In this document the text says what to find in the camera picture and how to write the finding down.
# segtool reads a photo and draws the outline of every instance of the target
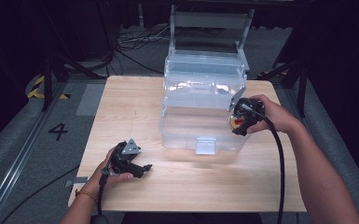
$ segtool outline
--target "clear plastic container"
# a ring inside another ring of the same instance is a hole
[[[231,97],[245,86],[238,54],[177,50],[165,62],[159,129],[166,148],[197,154],[241,150],[247,137],[231,132]]]
[[[165,61],[164,89],[170,105],[224,108],[245,81],[238,54],[177,50]]]
[[[195,149],[197,154],[216,154],[219,150],[239,151],[247,136],[231,132],[226,109],[166,105],[164,98],[159,129],[166,148]]]

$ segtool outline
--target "human hand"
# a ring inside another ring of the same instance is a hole
[[[277,132],[288,133],[292,130],[293,125],[298,122],[298,119],[291,115],[283,106],[272,102],[265,95],[252,96],[250,99],[259,100],[263,103],[265,107],[265,115],[274,124]],[[269,125],[266,121],[262,120],[249,127],[246,131],[248,133],[257,133],[268,129]]]
[[[94,174],[92,174],[91,178],[87,183],[83,186],[82,190],[89,192],[93,195],[98,195],[98,192],[100,190],[100,179],[102,176],[102,169],[106,166],[106,164],[109,162],[109,158],[112,155],[114,151],[114,148],[110,149],[107,153],[104,161],[100,163],[100,165],[95,169]],[[117,183],[126,181],[128,179],[133,178],[133,175],[130,173],[123,173],[119,176],[108,176],[106,179],[106,185],[104,186],[104,189],[111,189],[113,186],[115,186]]]

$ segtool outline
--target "wrist strap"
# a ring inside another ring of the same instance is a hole
[[[89,193],[89,192],[86,192],[86,191],[84,191],[84,190],[77,190],[77,189],[75,189],[75,196],[77,196],[77,195],[79,195],[79,194],[87,194],[87,195],[89,195],[89,196],[92,198],[92,200],[94,200],[95,202],[98,202],[97,197],[95,197],[93,194],[91,194],[91,193]]]

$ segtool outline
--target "wrist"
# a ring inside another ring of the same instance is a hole
[[[82,191],[86,191],[98,197],[98,193],[100,191],[99,183],[92,181],[91,179],[83,186]]]
[[[301,123],[300,120],[298,119],[292,119],[289,122],[289,125],[287,127],[287,129],[285,130],[285,133],[287,133],[287,135],[292,135],[297,133],[301,128],[303,127],[303,124]]]
[[[92,193],[90,193],[90,192],[88,192],[88,191],[86,191],[86,190],[75,190],[75,196],[77,197],[77,196],[79,196],[79,195],[85,195],[85,196],[87,196],[87,198],[89,198],[89,199],[92,199],[95,203],[97,203],[98,202],[98,195],[94,195],[94,194],[92,194]]]

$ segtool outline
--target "wooden tabletop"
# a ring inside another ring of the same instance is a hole
[[[244,96],[261,93],[279,103],[269,82],[247,81]],[[251,134],[240,152],[197,155],[191,149],[168,149],[161,145],[159,132],[163,96],[162,77],[107,79],[77,176],[91,176],[110,148],[130,138],[142,148],[133,163],[153,167],[142,178],[104,192],[103,210],[278,211],[280,164],[271,132]],[[279,136],[286,171],[284,211],[306,211],[292,147],[286,134]],[[69,204],[81,187],[74,185]]]

